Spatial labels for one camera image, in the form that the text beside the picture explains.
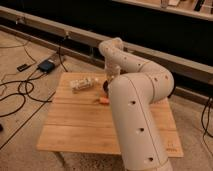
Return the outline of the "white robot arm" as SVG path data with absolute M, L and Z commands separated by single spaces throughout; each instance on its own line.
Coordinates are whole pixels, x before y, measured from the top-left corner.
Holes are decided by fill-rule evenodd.
M 105 57 L 108 97 L 127 171 L 173 171 L 150 105 L 174 87 L 171 72 L 154 61 L 124 51 L 119 38 L 99 44 Z

